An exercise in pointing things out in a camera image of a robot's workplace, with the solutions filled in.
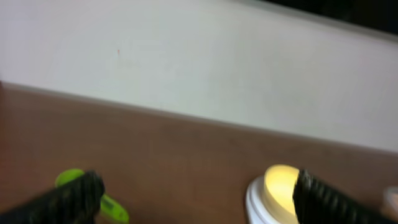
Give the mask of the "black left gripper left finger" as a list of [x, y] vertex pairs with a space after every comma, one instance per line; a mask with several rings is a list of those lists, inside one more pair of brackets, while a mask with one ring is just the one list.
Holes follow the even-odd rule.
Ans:
[[94, 171], [1, 214], [1, 224], [94, 223], [105, 187]]

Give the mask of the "white digital kitchen scale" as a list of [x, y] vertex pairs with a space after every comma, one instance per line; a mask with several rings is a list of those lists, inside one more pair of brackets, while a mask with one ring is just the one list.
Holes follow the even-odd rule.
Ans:
[[245, 207], [249, 224], [282, 224], [280, 220], [271, 215], [262, 200], [264, 194], [264, 177], [255, 178], [249, 185], [245, 196]]

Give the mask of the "green plastic scoop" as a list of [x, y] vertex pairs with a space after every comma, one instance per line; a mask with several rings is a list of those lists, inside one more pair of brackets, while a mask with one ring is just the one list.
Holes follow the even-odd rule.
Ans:
[[[66, 184], [78, 177], [82, 176], [85, 172], [81, 169], [68, 169], [58, 175], [55, 179], [55, 186], [59, 187]], [[120, 203], [104, 194], [101, 198], [100, 214], [103, 218], [111, 223], [128, 224], [129, 214]]]

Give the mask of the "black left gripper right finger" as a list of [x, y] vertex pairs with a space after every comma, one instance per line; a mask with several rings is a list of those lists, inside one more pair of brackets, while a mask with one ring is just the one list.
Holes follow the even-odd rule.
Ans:
[[299, 224], [396, 224], [300, 169], [293, 201]]

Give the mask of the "yellow bowl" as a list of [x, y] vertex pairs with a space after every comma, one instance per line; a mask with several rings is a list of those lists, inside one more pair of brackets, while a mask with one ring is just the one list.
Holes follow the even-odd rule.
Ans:
[[293, 201], [294, 187], [299, 175], [295, 167], [277, 164], [270, 166], [264, 174], [263, 199], [269, 211], [280, 222], [296, 222]]

